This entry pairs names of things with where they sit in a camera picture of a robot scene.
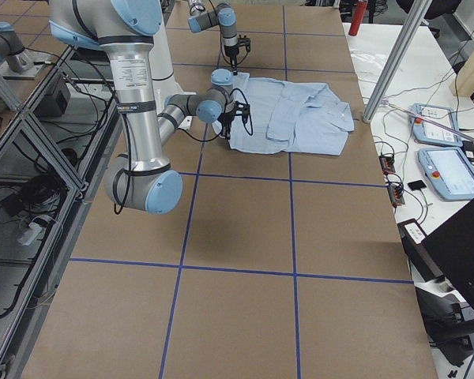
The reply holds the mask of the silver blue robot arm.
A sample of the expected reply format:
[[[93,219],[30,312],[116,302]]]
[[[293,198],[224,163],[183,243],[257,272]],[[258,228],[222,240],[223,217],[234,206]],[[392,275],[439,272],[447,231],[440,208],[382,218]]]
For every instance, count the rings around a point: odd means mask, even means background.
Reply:
[[[182,178],[171,169],[163,146],[185,118],[219,122],[220,137],[230,137],[235,117],[247,123],[248,102],[235,99],[240,47],[250,40],[236,31],[236,15],[226,2],[213,10],[198,9],[188,19],[190,30],[200,32],[219,26],[222,47],[230,69],[211,74],[211,86],[200,95],[172,93],[156,110],[151,58],[161,60],[154,35],[160,32],[163,12],[158,1],[51,1],[51,34],[61,42],[103,51],[110,62],[117,110],[122,116],[127,151],[119,155],[105,174],[105,190],[114,212],[133,208],[152,214],[170,212],[182,195]]]
[[[188,1],[188,26],[192,33],[218,27],[220,33],[220,52],[234,76],[238,74],[239,65],[251,52],[251,41],[237,31],[237,18],[234,9],[227,2],[215,5],[209,1],[209,8],[203,1]]]

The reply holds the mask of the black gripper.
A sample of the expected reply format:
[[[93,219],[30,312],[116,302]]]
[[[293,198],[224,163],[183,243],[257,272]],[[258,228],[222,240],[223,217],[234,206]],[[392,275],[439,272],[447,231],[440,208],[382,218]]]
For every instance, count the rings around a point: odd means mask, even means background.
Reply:
[[[230,63],[231,71],[234,76],[238,73],[238,63],[241,63],[251,52],[251,40],[247,36],[221,37],[222,47],[224,49],[224,61]],[[240,49],[245,50],[244,57],[238,59]]]
[[[218,117],[217,121],[221,124],[220,136],[223,139],[231,138],[231,124],[238,116],[245,126],[250,118],[250,105],[248,103],[236,101],[235,106],[230,111],[226,111]]]

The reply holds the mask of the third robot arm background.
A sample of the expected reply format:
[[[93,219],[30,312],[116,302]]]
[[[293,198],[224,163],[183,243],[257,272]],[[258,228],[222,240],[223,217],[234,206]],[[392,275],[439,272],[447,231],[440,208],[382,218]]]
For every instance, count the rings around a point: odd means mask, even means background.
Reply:
[[[14,73],[25,73],[34,61],[9,22],[0,21],[0,63],[6,61]]]

